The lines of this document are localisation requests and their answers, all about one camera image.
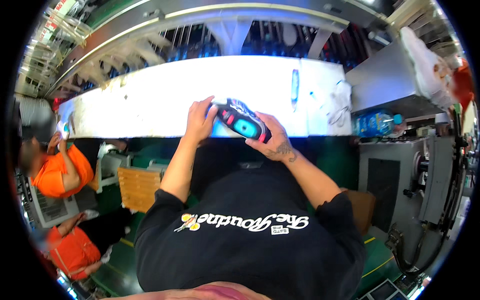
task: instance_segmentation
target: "blue bottle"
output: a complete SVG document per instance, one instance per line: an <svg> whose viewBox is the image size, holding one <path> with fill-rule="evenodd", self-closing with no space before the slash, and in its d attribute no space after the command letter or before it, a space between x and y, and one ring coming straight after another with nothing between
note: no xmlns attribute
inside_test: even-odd
<svg viewBox="0 0 480 300"><path fill-rule="evenodd" d="M355 119L354 133L359 137L386 136L402 121L402 115L394 115L384 109L374 110Z"/></svg>

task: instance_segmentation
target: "fluorescent light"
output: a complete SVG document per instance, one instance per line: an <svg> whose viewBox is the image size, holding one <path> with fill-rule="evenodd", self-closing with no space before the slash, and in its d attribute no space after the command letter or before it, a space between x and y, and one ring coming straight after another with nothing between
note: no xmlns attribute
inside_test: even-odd
<svg viewBox="0 0 480 300"><path fill-rule="evenodd" d="M68 293L70 294L70 296L74 299L77 299L77 293L75 293L75 291L73 289L69 289Z"/></svg>
<svg viewBox="0 0 480 300"><path fill-rule="evenodd" d="M367 4L372 4L374 3L376 0L359 0L360 2L363 2L363 3L367 3Z"/></svg>
<svg viewBox="0 0 480 300"><path fill-rule="evenodd" d="M413 293L413 295L410 296L410 298L408 300L415 300L421 293L422 291L425 289L425 287L420 287L418 288L415 293Z"/></svg>

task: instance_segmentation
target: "logo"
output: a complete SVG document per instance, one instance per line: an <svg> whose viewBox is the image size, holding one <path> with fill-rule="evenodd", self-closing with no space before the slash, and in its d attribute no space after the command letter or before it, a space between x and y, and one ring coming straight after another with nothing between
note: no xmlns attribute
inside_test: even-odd
<svg viewBox="0 0 480 300"><path fill-rule="evenodd" d="M183 214L181 216L181 220L182 222L184 222L183 225L175 229L174 232L184 230L185 228L188 228L191 231L197 231L200 228L201 223L206 223L207 226L214 225L215 228L219 228L220 226L236 226L251 232L264 231L265 229L270 227L272 235L276 235L288 234L291 229L303 229L309 224L308 216L296 216L289 214L270 214L264 218L259 217L255 220L243 219L238 216L224 216L214 214L203 214L199 216ZM272 222L286 223L286 227L283 227L283 225L280 224L272 224Z"/></svg>
<svg viewBox="0 0 480 300"><path fill-rule="evenodd" d="M181 220L183 223L182 226L174 230L174 232L179 232L185 228L190 229L191 231L197 231L200 228L200 224L197 223L198 215L183 214L181 215Z"/></svg>

